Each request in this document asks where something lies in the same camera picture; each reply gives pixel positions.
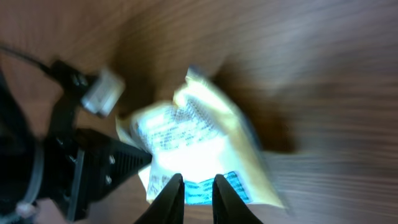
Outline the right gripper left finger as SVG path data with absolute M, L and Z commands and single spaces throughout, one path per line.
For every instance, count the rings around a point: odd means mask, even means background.
M 175 174 L 134 224 L 183 224 L 185 184 Z

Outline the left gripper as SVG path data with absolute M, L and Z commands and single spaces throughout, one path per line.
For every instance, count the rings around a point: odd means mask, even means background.
M 45 167 L 40 194 L 55 201 L 65 219 L 74 222 L 79 218 L 83 170 L 88 201 L 96 202 L 149 165 L 152 155 L 93 129 L 82 130 L 82 151 L 75 137 L 76 113 L 93 79 L 63 60 L 54 61 L 45 74 L 62 87 L 62 95 L 52 107 L 42 141 Z

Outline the yellow white snack bag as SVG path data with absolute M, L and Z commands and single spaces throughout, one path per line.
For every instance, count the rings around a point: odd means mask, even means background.
M 152 156 L 139 171 L 148 202 L 174 174 L 181 174 L 185 203 L 209 205 L 214 178 L 221 174 L 245 203 L 283 207 L 249 121 L 195 67 L 187 70 L 172 100 L 118 118 L 116 131 L 122 142 Z

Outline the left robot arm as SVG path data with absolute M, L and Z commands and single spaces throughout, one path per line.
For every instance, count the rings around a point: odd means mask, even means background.
M 34 136 L 24 113 L 1 83 L 1 222 L 27 223 L 17 206 L 52 199 L 75 222 L 151 162 L 151 155 L 101 132 L 75 126 L 84 108 L 106 116 L 124 90 L 109 70 L 86 75 L 57 60 L 42 70 L 63 89 L 44 138 Z

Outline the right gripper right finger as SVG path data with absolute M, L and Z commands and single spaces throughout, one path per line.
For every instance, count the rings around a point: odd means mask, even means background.
M 221 174 L 213 182 L 212 209 L 214 224 L 262 224 Z

